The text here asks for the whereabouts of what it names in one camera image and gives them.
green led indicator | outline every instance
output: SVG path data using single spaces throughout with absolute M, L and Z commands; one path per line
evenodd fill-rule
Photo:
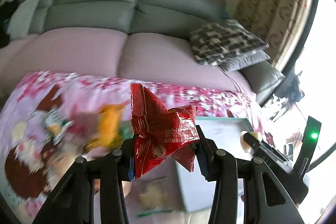
M 318 133 L 316 133 L 316 132 L 312 133 L 310 136 L 314 140 L 316 140 L 319 137 Z

pink patterned tablecloth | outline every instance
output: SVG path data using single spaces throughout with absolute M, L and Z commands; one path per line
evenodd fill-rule
M 24 199 L 17 195 L 6 180 L 4 165 L 10 150 L 19 143 L 12 132 L 18 123 L 25 123 L 24 139 L 34 141 L 41 150 L 46 131 L 41 125 L 41 110 L 56 104 L 68 120 L 75 124 L 67 134 L 85 135 L 87 114 L 97 113 L 104 104 L 125 104 L 123 120 L 131 118 L 130 83 L 141 83 L 166 107 L 195 104 L 197 116 L 247 118 L 254 130 L 260 131 L 266 142 L 273 145 L 272 136 L 265 132 L 261 107 L 246 94 L 180 85 L 106 78 L 76 73 L 35 72 L 24 77 L 9 97 L 0 115 L 0 192 L 23 223 L 31 223 L 46 199 Z

screw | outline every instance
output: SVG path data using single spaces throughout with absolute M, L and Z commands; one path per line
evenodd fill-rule
M 78 163 L 78 164 L 82 164 L 83 162 L 84 162 L 84 158 L 83 157 L 77 157 L 76 159 L 75 159 L 75 162 L 76 163 Z
M 263 163 L 263 160 L 262 160 L 261 158 L 259 158 L 259 157 L 255 157 L 255 158 L 253 158 L 253 161 L 254 161 L 256 164 L 261 164 L 261 163 Z
M 120 149 L 115 149 L 113 150 L 112 154 L 114 156 L 120 156 L 123 152 Z
M 217 149 L 216 154 L 218 156 L 225 156 L 226 152 L 223 149 Z

red plastic package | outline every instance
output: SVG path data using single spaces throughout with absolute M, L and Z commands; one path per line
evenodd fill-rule
M 132 127 L 135 142 L 135 178 L 173 156 L 190 172 L 194 169 L 192 147 L 199 136 L 195 126 L 196 106 L 167 110 L 164 103 L 141 84 L 131 84 Z

curtain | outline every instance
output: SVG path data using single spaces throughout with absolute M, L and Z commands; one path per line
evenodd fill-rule
M 282 71 L 306 24 L 312 0 L 240 0 L 235 18 L 269 47 L 270 63 Z

